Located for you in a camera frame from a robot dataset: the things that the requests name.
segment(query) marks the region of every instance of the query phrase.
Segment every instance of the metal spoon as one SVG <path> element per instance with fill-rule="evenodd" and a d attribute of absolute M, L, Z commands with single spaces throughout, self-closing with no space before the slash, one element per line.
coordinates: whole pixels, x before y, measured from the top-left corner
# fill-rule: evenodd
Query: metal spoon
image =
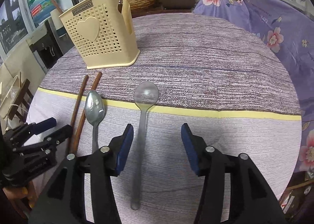
<path fill-rule="evenodd" d="M 105 116 L 105 105 L 101 96 L 95 91 L 88 92 L 85 102 L 85 116 L 87 121 L 93 126 L 93 146 L 92 152 L 98 150 L 98 125 Z"/>
<path fill-rule="evenodd" d="M 157 86 L 149 81 L 142 82 L 137 86 L 134 92 L 134 102 L 141 110 L 141 117 L 139 120 L 139 131 L 136 146 L 138 159 L 131 192 L 131 208 L 133 210 L 138 210 L 141 205 L 142 162 L 145 150 L 146 114 L 148 109 L 156 104 L 158 97 L 159 91 Z"/>

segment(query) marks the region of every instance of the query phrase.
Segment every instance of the wicker basket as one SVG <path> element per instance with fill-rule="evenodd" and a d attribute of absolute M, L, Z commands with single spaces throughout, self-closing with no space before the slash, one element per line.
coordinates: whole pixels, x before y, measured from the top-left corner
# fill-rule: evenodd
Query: wicker basket
<path fill-rule="evenodd" d="M 129 0 L 131 12 L 134 10 L 145 10 L 158 3 L 158 0 Z"/>
<path fill-rule="evenodd" d="M 87 69 L 129 66 L 137 48 L 130 5 L 123 0 L 84 0 L 59 16 Z"/>

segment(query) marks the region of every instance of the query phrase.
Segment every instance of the heart shape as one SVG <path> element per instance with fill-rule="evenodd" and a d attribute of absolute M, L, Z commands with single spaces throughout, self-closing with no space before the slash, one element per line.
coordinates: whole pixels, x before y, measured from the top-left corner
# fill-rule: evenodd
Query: heart shape
<path fill-rule="evenodd" d="M 95 17 L 89 17 L 86 21 L 80 21 L 77 23 L 76 30 L 85 39 L 93 42 L 99 32 L 99 22 Z"/>

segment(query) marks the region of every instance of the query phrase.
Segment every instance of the metal screw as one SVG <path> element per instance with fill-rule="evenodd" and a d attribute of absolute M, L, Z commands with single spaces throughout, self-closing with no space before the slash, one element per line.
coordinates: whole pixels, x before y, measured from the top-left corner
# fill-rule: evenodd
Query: metal screw
<path fill-rule="evenodd" d="M 108 146 L 104 146 L 104 147 L 101 147 L 101 148 L 100 148 L 100 151 L 101 151 L 102 153 L 106 153 L 106 152 L 110 151 L 110 148 L 109 148 Z"/>
<path fill-rule="evenodd" d="M 243 160 L 247 160 L 249 158 L 249 156 L 245 153 L 241 153 L 240 158 L 242 158 Z"/>
<path fill-rule="evenodd" d="M 75 158 L 75 155 L 73 153 L 70 153 L 69 155 L 67 155 L 67 160 L 72 160 Z"/>
<path fill-rule="evenodd" d="M 305 191 L 304 191 L 304 195 L 307 195 L 311 190 L 311 186 L 308 186 Z"/>
<path fill-rule="evenodd" d="M 207 147 L 205 148 L 205 150 L 206 150 L 207 152 L 214 152 L 214 151 L 215 151 L 215 148 L 214 148 L 213 146 L 207 146 Z"/>

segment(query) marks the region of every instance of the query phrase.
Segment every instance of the tablecloth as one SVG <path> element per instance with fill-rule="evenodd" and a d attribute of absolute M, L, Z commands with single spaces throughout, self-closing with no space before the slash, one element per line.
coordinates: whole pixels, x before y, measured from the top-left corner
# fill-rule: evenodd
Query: tablecloth
<path fill-rule="evenodd" d="M 219 17 L 259 37 L 287 69 L 302 114 L 302 140 L 294 172 L 314 168 L 314 21 L 281 0 L 200 0 L 194 12 Z"/>
<path fill-rule="evenodd" d="M 86 96 L 101 71 L 97 91 L 105 101 L 106 116 L 99 126 L 99 146 L 121 135 L 128 123 L 134 126 L 125 169 L 112 178 L 122 223 L 193 222 L 204 179 L 190 168 L 180 136 L 185 122 L 194 134 L 225 154 L 246 152 L 279 198 L 298 158 L 301 116 L 294 86 L 273 52 L 251 33 L 219 18 L 159 14 L 135 18 L 133 23 L 141 50 L 134 65 L 87 70 L 72 48 L 40 85 L 28 122 L 55 117 L 56 129 L 69 124 L 84 76 L 90 75 Z M 147 80 L 157 85 L 160 97 L 147 117 L 142 205 L 133 211 L 131 181 L 140 117 L 133 94 L 137 85 Z M 28 143 L 43 136 L 34 136 Z M 60 161 L 65 143 L 58 147 Z M 92 126 L 86 121 L 78 155 L 90 154 L 91 148 Z M 52 172 L 37 178 L 38 191 Z M 85 176 L 86 216 L 93 220 L 88 182 Z M 228 218 L 228 198 L 227 176 L 223 220 Z"/>

